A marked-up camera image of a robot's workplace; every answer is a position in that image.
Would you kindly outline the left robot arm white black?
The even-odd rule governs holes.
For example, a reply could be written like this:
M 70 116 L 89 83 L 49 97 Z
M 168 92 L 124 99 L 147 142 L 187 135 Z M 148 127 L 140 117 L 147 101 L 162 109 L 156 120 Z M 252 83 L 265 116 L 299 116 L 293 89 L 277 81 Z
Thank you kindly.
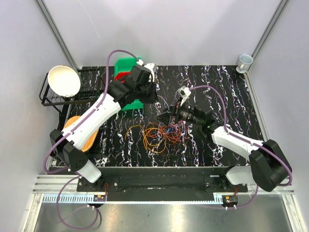
M 87 180 L 93 191 L 104 187 L 101 171 L 82 151 L 91 135 L 110 117 L 126 105 L 138 99 L 142 103 L 155 103 L 158 100 L 155 89 L 154 63 L 135 65 L 121 81 L 113 80 L 98 100 L 73 124 L 62 131 L 50 133 L 52 150 L 72 172 Z

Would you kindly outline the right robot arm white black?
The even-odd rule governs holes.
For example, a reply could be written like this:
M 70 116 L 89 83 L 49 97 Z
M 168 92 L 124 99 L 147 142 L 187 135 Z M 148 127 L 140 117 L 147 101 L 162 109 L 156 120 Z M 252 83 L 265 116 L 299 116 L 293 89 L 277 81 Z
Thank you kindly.
M 202 110 L 188 103 L 177 103 L 163 110 L 155 118 L 171 126 L 179 121 L 197 125 L 200 136 L 208 142 L 222 146 L 245 158 L 248 166 L 234 166 L 227 169 L 219 179 L 223 191 L 231 191 L 236 185 L 256 184 L 264 191 L 271 192 L 277 186 L 284 186 L 286 178 L 292 178 L 292 167 L 274 140 L 259 141 L 225 129 L 207 107 Z

